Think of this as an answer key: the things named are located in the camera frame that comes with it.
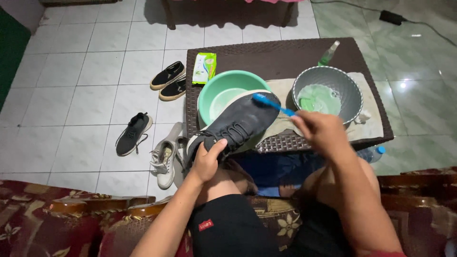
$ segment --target gray bowl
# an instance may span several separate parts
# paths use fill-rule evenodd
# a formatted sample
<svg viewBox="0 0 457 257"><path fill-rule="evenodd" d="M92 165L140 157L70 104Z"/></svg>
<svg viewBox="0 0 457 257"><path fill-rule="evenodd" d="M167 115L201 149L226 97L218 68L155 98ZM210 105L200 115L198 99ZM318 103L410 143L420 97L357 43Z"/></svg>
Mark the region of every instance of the gray bowl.
<svg viewBox="0 0 457 257"><path fill-rule="evenodd" d="M341 111L338 116L344 124L352 122L363 106L363 96L356 82L344 71L329 66L316 66L303 71L292 86L293 102L301 110L298 93L304 87L320 84L333 89L341 100Z"/></svg>

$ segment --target black sneaker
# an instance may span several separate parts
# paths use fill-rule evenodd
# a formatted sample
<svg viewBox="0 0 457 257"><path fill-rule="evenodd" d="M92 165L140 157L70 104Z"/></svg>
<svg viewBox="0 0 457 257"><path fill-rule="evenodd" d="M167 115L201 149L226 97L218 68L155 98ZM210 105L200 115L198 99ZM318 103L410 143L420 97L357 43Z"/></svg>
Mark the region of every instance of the black sneaker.
<svg viewBox="0 0 457 257"><path fill-rule="evenodd" d="M176 80L186 77L186 68L182 62L177 61L157 74L149 83L152 90L160 90Z"/></svg>
<svg viewBox="0 0 457 257"><path fill-rule="evenodd" d="M209 151L217 141L227 139L227 146L218 157L218 161L223 161L227 155L235 152L253 136L262 133L275 121L279 111L252 99L254 93L260 93L271 101L281 104L275 94L267 90L251 90L237 96L227 104L213 123L189 139L187 170L195 159L201 142L204 142L203 145Z"/></svg>
<svg viewBox="0 0 457 257"><path fill-rule="evenodd" d="M180 98L186 93L186 78L177 80L159 92L159 99L162 101L172 101Z"/></svg>
<svg viewBox="0 0 457 257"><path fill-rule="evenodd" d="M152 126L152 118L147 114L147 112L139 112L130 120L127 128L117 138L116 153L118 156L126 156L134 149L138 154L138 145L148 138L148 134L144 133Z"/></svg>

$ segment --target levi's logo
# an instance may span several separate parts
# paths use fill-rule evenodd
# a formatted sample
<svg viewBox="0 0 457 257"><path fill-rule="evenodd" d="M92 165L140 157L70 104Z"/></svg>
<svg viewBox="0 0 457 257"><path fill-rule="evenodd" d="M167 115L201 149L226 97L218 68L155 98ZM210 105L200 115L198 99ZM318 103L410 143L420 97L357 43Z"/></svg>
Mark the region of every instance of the levi's logo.
<svg viewBox="0 0 457 257"><path fill-rule="evenodd" d="M211 221L211 219L207 220L207 221L203 221L200 225L198 225L198 230L201 232L209 227L212 227L214 226L213 222Z"/></svg>

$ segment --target power adapter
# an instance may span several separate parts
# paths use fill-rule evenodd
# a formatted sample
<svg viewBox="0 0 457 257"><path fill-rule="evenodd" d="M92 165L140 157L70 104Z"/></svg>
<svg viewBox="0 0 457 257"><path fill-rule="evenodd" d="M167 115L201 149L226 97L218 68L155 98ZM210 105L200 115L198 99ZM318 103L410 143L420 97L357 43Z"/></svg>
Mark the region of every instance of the power adapter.
<svg viewBox="0 0 457 257"><path fill-rule="evenodd" d="M403 16L386 10L381 11L379 19L381 21L389 22L398 26L400 26L403 21L407 21L405 18L403 18Z"/></svg>

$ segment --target green tile floor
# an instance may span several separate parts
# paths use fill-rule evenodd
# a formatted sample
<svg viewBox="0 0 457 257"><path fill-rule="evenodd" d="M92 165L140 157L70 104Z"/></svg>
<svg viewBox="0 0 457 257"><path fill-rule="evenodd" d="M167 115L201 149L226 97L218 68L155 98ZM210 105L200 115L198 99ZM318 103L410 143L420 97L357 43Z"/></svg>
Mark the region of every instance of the green tile floor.
<svg viewBox="0 0 457 257"><path fill-rule="evenodd" d="M457 42L457 1L346 1L427 22ZM313 11L320 37L356 40L381 94L395 138L383 144L376 174L457 166L457 47L425 25L380 21L377 11L343 3Z"/></svg>

